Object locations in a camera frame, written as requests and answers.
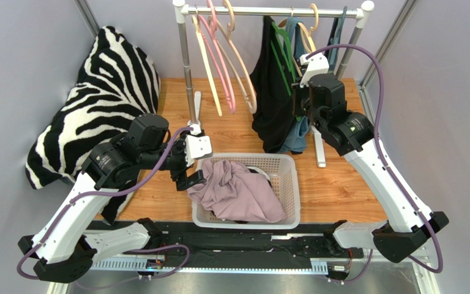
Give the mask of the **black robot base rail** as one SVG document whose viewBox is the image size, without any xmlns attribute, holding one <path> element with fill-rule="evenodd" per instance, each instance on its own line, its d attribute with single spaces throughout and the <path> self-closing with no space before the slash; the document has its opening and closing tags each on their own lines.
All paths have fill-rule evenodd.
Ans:
<svg viewBox="0 0 470 294">
<path fill-rule="evenodd" d="M 367 249 L 337 249 L 325 233 L 333 224 L 299 224 L 290 230 L 203 228 L 193 222 L 157 221 L 162 235 L 154 254 L 119 254 L 92 268 L 164 273 L 182 264 L 182 272 L 322 274 L 328 267 L 367 259 Z"/>
</svg>

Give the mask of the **blue ribbed tank top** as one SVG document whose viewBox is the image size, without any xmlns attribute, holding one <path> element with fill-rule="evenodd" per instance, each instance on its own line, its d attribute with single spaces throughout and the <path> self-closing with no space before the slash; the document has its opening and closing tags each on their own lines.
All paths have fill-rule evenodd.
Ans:
<svg viewBox="0 0 470 294">
<path fill-rule="evenodd" d="M 286 19 L 283 26 L 288 33 L 288 37 L 291 42 L 291 48 L 293 49 L 294 68 L 297 71 L 297 76 L 301 77 L 303 72 L 299 67 L 300 57 L 307 53 L 305 46 L 302 42 L 302 29 L 301 25 L 303 22 L 295 17 L 289 17 Z M 286 136 L 279 153 L 291 154 L 302 154 L 307 147 L 305 139 L 306 134 L 309 131 L 308 119 L 306 116 L 296 116 L 294 121 L 289 128 L 289 132 Z"/>
</svg>

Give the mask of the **green hanger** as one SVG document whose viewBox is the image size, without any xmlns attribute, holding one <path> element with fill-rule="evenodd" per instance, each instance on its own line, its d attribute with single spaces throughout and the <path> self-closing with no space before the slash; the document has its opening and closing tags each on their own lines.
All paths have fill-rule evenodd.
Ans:
<svg viewBox="0 0 470 294">
<path fill-rule="evenodd" d="M 291 41 L 285 29 L 280 28 L 271 20 L 271 47 L 278 65 L 282 69 L 282 79 L 289 95 L 292 94 L 292 84 L 297 80 L 297 70 L 294 65 Z"/>
</svg>

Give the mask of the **black white striped tank top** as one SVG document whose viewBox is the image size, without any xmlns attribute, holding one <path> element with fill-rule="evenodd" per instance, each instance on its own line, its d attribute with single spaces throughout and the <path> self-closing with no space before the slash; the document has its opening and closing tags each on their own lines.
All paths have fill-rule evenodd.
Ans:
<svg viewBox="0 0 470 294">
<path fill-rule="evenodd" d="M 269 186 L 272 187 L 271 178 L 266 172 L 264 172 L 262 169 L 260 169 L 258 167 L 254 167 L 254 166 L 246 166 L 246 167 L 248 168 L 250 173 L 263 175 L 267 179 L 267 182 L 268 182 Z"/>
</svg>

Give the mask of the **white plastic laundry basket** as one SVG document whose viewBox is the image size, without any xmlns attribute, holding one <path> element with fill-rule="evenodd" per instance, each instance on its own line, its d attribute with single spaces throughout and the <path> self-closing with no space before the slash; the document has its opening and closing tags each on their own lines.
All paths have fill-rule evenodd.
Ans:
<svg viewBox="0 0 470 294">
<path fill-rule="evenodd" d="M 202 169 L 203 162 L 208 159 L 214 162 L 230 160 L 262 169 L 270 176 L 272 188 L 283 205 L 287 218 L 277 223 L 223 220 L 192 201 L 192 219 L 197 226 L 238 230 L 290 230 L 298 226 L 301 205 L 297 171 L 292 157 L 285 154 L 217 153 L 210 158 L 200 159 L 196 169 Z"/>
</svg>

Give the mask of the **cream white hanger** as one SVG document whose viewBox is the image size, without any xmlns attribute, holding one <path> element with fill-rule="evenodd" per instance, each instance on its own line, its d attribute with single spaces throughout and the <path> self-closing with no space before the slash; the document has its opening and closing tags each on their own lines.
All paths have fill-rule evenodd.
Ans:
<svg viewBox="0 0 470 294">
<path fill-rule="evenodd" d="M 215 86 L 214 78 L 213 78 L 213 75 L 212 75 L 212 72 L 211 72 L 211 66 L 209 64 L 209 58 L 208 58 L 209 52 L 207 51 L 207 48 L 206 48 L 207 46 L 206 46 L 206 43 L 205 43 L 206 36 L 202 32 L 201 26 L 200 26 L 199 21 L 198 21 L 198 18 L 196 16 L 192 16 L 192 23 L 193 23 L 193 26 L 195 28 L 195 34 L 196 34 L 196 38 L 197 38 L 197 41 L 198 41 L 198 46 L 199 46 L 199 49 L 200 49 L 200 53 L 201 53 L 201 57 L 202 57 L 202 60 L 203 60 L 204 68 L 206 70 L 207 80 L 209 82 L 209 86 L 210 86 L 210 89 L 211 89 L 212 97 L 214 99 L 217 114 L 219 116 L 223 116 L 222 108 L 220 106 L 220 101 L 219 101 L 219 98 L 218 98 L 217 88 Z"/>
</svg>

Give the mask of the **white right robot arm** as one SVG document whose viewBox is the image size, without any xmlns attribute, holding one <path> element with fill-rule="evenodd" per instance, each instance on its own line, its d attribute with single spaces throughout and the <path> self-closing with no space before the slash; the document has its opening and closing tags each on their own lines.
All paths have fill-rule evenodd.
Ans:
<svg viewBox="0 0 470 294">
<path fill-rule="evenodd" d="M 305 115 L 322 139 L 364 179 L 387 219 L 357 223 L 341 220 L 325 232 L 333 247 L 377 250 L 399 263 L 449 224 L 443 211 L 432 211 L 407 185 L 381 141 L 375 141 L 371 121 L 347 109 L 345 86 L 331 73 L 317 74 L 307 83 L 292 84 L 293 112 Z"/>
</svg>

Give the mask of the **blue grey hanger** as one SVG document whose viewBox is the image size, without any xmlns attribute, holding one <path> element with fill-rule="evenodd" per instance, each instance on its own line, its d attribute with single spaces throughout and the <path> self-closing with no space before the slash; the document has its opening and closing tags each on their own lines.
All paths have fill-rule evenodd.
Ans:
<svg viewBox="0 0 470 294">
<path fill-rule="evenodd" d="M 346 14 L 348 11 L 348 6 L 344 6 L 342 10 L 342 15 L 334 18 L 333 23 L 332 23 L 332 29 L 329 35 L 329 39 L 327 42 L 327 46 L 331 45 L 337 45 L 340 43 L 341 40 L 341 31 L 343 28 L 343 23 L 345 22 L 346 19 Z M 337 63 L 337 58 L 338 58 L 338 48 L 333 48 L 330 50 L 327 50 L 324 53 L 325 57 L 327 58 L 328 64 L 329 64 L 329 72 L 333 72 L 336 67 Z"/>
</svg>

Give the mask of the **pink lilac tank top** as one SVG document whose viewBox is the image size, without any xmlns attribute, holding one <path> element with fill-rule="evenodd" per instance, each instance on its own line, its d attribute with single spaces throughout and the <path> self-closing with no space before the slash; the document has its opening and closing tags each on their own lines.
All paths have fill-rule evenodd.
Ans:
<svg viewBox="0 0 470 294">
<path fill-rule="evenodd" d="M 205 183 L 187 189 L 190 199 L 227 221 L 277 223 L 287 218 L 270 180 L 246 165 L 211 159 L 202 164 Z"/>
</svg>

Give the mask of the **pink plastic hanger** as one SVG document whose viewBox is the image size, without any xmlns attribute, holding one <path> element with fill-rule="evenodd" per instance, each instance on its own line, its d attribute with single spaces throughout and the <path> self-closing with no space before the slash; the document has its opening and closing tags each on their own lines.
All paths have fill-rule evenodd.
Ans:
<svg viewBox="0 0 470 294">
<path fill-rule="evenodd" d="M 216 38 L 216 31 L 217 31 L 217 23 L 216 23 L 216 14 L 215 14 L 215 9 L 213 2 L 210 0 L 206 1 L 207 7 L 210 8 L 211 14 L 210 18 L 208 18 L 208 21 L 206 21 L 201 15 L 200 15 L 200 20 L 203 22 L 204 27 L 207 29 L 211 43 L 213 44 L 216 52 L 217 52 L 217 59 L 214 59 L 214 64 L 217 64 L 217 61 L 220 62 L 220 67 L 219 67 L 219 77 L 222 79 L 222 85 L 225 90 L 225 95 L 226 95 L 226 102 L 228 104 L 228 108 L 231 114 L 235 114 L 236 112 L 236 103 L 234 100 L 234 91 L 233 91 L 233 86 L 231 83 L 231 79 L 228 73 L 228 69 L 225 63 L 225 57 L 221 51 L 220 45 L 217 41 Z"/>
</svg>

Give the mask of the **beige hanger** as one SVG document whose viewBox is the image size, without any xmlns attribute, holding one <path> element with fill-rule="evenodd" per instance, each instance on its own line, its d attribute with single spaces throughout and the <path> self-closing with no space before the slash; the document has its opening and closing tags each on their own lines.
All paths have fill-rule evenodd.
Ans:
<svg viewBox="0 0 470 294">
<path fill-rule="evenodd" d="M 238 63 L 238 66 L 242 70 L 242 75 L 239 74 L 239 72 L 237 71 L 237 67 L 232 62 L 232 59 L 230 58 L 226 50 L 222 46 L 220 46 L 222 57 L 228 61 L 229 68 L 231 69 L 231 72 L 233 73 L 239 85 L 239 89 L 241 91 L 242 97 L 244 98 L 244 102 L 248 108 L 248 111 L 251 114 L 255 114 L 258 108 L 257 101 L 256 101 L 256 91 L 250 80 L 250 74 L 247 70 L 247 67 L 237 47 L 235 46 L 233 42 L 233 38 L 232 38 L 232 34 L 236 28 L 234 9 L 230 1 L 222 1 L 222 6 L 223 8 L 226 8 L 228 11 L 229 22 L 227 22 L 227 24 L 223 26 L 221 22 L 219 22 L 217 19 L 217 16 L 216 16 L 217 10 L 215 6 L 213 5 L 212 1 L 207 1 L 207 7 L 210 8 L 211 10 L 211 15 L 208 18 L 208 22 L 210 24 L 215 25 L 214 31 L 219 30 L 221 32 L 222 36 L 224 37 L 225 41 L 227 42 L 231 51 L 233 52 L 234 57 L 236 58 L 236 61 Z"/>
</svg>

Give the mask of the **zebra striped pillow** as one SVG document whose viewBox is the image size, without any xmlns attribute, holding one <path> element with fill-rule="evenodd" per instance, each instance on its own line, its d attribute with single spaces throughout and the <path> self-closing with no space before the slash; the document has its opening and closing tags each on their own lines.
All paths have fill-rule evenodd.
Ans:
<svg viewBox="0 0 470 294">
<path fill-rule="evenodd" d="M 29 150 L 25 175 L 39 190 L 75 184 L 93 147 L 159 110 L 161 78 L 153 60 L 113 26 L 100 28 L 65 104 Z"/>
</svg>

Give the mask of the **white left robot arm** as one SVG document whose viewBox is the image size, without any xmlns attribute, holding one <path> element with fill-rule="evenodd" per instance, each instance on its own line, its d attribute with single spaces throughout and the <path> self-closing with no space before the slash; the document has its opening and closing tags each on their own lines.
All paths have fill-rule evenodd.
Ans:
<svg viewBox="0 0 470 294">
<path fill-rule="evenodd" d="M 169 122 L 160 115 L 135 118 L 128 131 L 92 149 L 49 223 L 37 234 L 19 240 L 23 259 L 34 258 L 35 264 L 28 274 L 19 261 L 18 274 L 30 280 L 69 284 L 115 255 L 166 251 L 162 233 L 150 218 L 98 234 L 88 234 L 86 229 L 112 199 L 143 186 L 133 180 L 140 171 L 148 171 L 149 177 L 168 171 L 176 189 L 183 191 L 205 181 L 201 171 L 187 172 L 196 160 L 212 154 L 211 139 L 200 125 L 169 134 Z"/>
</svg>

